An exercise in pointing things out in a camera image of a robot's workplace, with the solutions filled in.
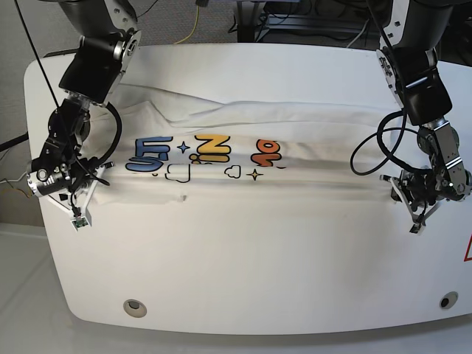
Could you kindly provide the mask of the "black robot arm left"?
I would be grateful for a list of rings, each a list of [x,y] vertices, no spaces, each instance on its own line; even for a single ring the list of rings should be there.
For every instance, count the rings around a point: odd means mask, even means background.
[[[459,154],[459,136],[445,118],[451,98],[437,68],[436,46],[454,8],[461,1],[368,1],[380,33],[377,59],[400,110],[385,116],[372,135],[384,155],[400,169],[398,177],[382,175],[391,184],[391,197],[403,203],[411,218],[411,233],[419,233],[442,200],[462,201],[471,194],[471,173]],[[400,117],[399,134],[417,127],[417,145],[429,167],[416,168],[396,157],[399,145],[388,148],[384,133]]]

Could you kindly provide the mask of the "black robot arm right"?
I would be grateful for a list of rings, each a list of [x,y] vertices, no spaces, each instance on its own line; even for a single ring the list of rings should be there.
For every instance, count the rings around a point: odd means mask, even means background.
[[[47,197],[70,217],[75,229],[91,225],[88,205],[122,134],[122,120],[110,102],[141,39],[138,17],[129,1],[59,1],[80,44],[59,86],[67,96],[51,113],[48,136],[27,171],[32,193]],[[105,108],[116,132],[101,157],[80,153],[90,133],[90,107]]]

